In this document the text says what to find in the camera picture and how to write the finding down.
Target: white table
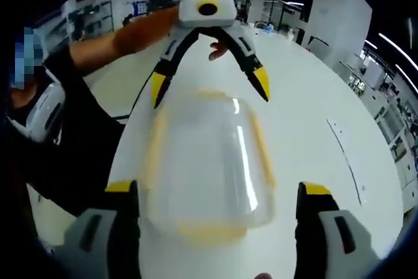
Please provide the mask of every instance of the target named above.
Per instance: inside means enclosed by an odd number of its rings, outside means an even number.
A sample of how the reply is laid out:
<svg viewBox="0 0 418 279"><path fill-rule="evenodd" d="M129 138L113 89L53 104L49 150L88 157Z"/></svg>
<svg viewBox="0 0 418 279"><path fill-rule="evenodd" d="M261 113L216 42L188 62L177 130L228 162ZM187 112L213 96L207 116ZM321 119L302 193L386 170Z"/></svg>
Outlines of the white table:
<svg viewBox="0 0 418 279"><path fill-rule="evenodd" d="M278 182L277 213L238 244L191 248L163 237L141 221L142 277L252 279L260 272L293 278L296 266L295 208L298 183L329 188L340 208L350 210L372 236L383 257L402 226L402 194L396 167L375 121L350 88L322 61L281 35L260 32L257 55L270 77L266 103L251 87L232 54L209 62L212 39L201 37L184 56L165 97L177 89L210 88L245 99L262 125ZM153 116L148 84L122 135L109 182L138 178ZM359 186L329 124L340 139Z"/></svg>

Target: floor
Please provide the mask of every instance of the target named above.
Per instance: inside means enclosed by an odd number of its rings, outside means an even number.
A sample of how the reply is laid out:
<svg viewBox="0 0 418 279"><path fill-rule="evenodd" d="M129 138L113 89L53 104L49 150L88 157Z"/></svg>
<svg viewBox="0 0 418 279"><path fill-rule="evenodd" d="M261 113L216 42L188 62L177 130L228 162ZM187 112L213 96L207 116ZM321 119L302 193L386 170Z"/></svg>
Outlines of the floor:
<svg viewBox="0 0 418 279"><path fill-rule="evenodd" d="M111 115L122 116L131 107L163 51L165 41L143 52L123 57L86 77L99 104ZM28 186L33 216L39 237L51 245L63 244L64 232L74 216Z"/></svg>

